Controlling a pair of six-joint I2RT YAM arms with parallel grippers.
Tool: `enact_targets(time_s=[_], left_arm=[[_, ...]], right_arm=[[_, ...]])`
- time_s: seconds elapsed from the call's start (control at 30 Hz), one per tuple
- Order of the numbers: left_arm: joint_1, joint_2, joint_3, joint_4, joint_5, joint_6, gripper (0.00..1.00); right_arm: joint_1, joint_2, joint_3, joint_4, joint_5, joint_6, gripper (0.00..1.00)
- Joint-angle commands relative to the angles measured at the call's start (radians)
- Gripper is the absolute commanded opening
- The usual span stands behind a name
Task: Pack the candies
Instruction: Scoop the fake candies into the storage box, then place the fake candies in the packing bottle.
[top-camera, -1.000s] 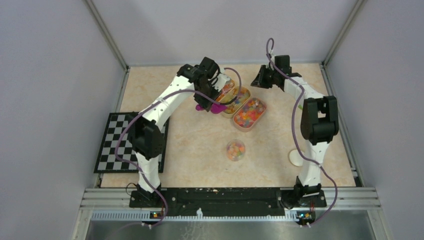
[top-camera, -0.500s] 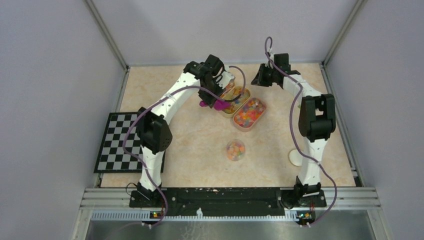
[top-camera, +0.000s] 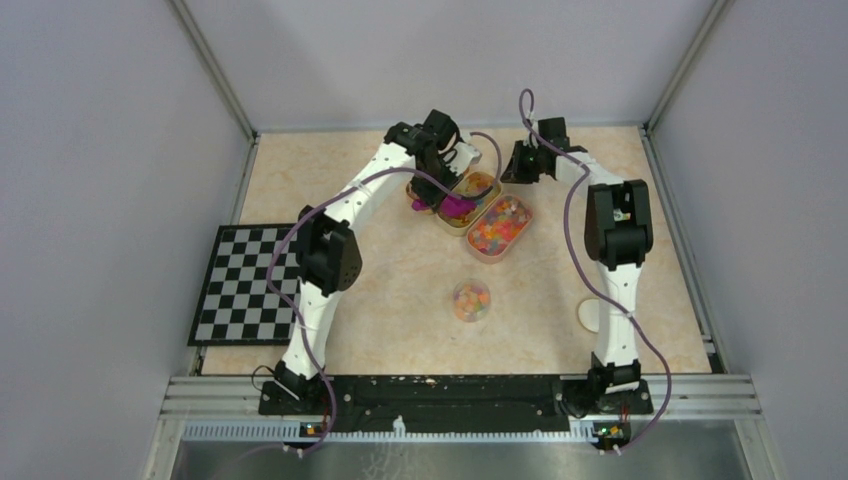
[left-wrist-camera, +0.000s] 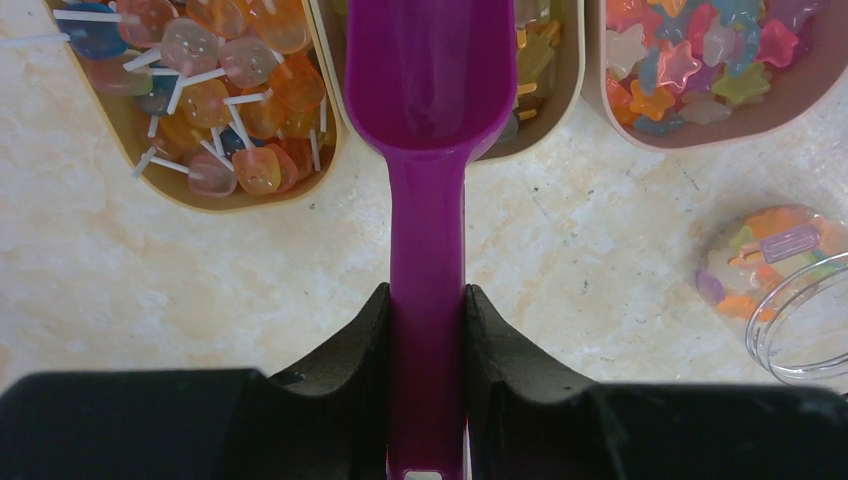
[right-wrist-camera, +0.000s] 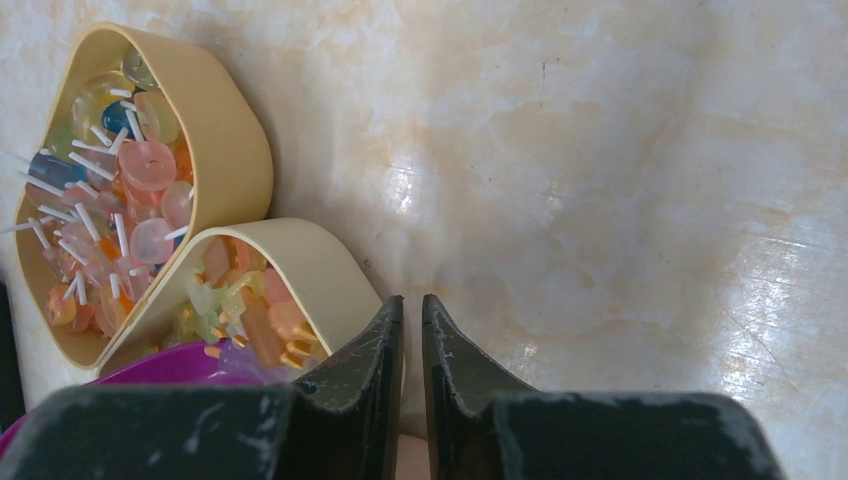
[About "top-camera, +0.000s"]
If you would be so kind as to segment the purple plastic scoop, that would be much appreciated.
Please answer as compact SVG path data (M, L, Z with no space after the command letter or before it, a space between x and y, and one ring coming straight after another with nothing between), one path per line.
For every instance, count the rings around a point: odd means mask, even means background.
M414 211L419 213L441 215L446 218L459 218L472 212L477 207L477 203L471 200L457 199L448 196L444 199L440 206L435 209L429 207L420 199L413 199L411 201L411 207Z

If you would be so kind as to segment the clear plastic cup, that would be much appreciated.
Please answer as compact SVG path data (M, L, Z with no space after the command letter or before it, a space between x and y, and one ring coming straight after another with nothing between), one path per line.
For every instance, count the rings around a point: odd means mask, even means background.
M479 279L467 278L456 284L451 296L451 310L455 318L467 323L481 320L491 307L488 286Z

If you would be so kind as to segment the white round lid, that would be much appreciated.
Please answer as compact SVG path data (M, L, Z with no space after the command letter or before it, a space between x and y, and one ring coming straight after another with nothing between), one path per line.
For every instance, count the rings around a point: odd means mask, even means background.
M588 298L583 300L577 309L577 316L580 325L587 331L597 334L600 324L600 301L597 298Z

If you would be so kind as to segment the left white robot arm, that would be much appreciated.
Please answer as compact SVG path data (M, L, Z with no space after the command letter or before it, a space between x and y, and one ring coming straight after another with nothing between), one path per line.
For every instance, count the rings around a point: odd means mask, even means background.
M479 154L462 153L456 122L438 110L415 125L400 122L386 132L365 166L333 198L305 207L292 229L299 267L298 331L273 377L283 401L297 413L319 404L315 381L338 303L363 266L357 236L395 190L407 184L424 206L437 211Z

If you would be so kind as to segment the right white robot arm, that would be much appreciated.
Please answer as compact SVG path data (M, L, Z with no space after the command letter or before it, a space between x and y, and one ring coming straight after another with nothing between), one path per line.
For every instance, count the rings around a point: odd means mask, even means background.
M516 143L501 181L531 184L548 175L568 185L566 201L586 202L584 245L602 286L579 308L596 318L597 343L583 389L589 404L612 412L641 382L637 347L644 336L635 320L638 282L654 243L649 188L608 171L573 145L562 117L523 122L527 139Z

